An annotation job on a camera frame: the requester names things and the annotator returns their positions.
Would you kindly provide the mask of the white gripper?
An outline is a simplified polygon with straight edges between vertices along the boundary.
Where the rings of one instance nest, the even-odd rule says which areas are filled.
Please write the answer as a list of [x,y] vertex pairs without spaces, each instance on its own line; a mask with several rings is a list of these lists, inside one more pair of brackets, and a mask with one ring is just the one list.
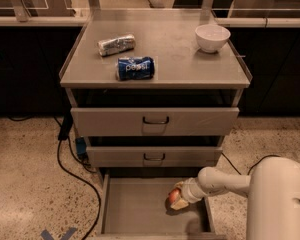
[[174,187],[181,189],[181,194],[183,197],[178,198],[170,205],[170,207],[176,211],[188,207],[189,203],[199,202],[206,196],[206,193],[202,190],[196,178],[189,178],[184,182],[177,182]]

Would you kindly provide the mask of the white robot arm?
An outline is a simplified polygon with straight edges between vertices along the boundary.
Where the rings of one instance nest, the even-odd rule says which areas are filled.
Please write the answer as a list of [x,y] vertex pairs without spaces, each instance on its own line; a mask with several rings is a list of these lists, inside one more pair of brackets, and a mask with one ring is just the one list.
[[267,157],[250,175],[205,167],[175,184],[169,206],[180,210],[228,192],[247,199],[246,240],[300,240],[300,163]]

